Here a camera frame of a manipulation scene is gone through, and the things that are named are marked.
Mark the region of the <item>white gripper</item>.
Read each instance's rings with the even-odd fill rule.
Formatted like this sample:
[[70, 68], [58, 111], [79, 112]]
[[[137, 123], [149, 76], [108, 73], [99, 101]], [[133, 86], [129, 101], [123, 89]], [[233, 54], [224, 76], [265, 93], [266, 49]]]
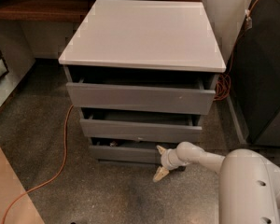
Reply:
[[157, 150], [161, 154], [161, 165], [153, 176], [154, 182], [161, 181], [169, 174], [169, 170], [177, 169], [181, 165], [181, 160], [176, 154], [176, 149], [166, 149], [162, 146], [157, 146]]

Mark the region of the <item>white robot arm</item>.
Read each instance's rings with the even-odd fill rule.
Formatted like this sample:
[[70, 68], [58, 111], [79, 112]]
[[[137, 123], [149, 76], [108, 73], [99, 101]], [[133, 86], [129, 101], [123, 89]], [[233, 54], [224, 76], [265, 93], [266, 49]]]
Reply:
[[190, 142], [157, 150], [161, 166], [155, 182], [193, 163], [218, 174], [219, 224], [280, 224], [280, 168], [264, 156], [248, 149], [222, 156]]

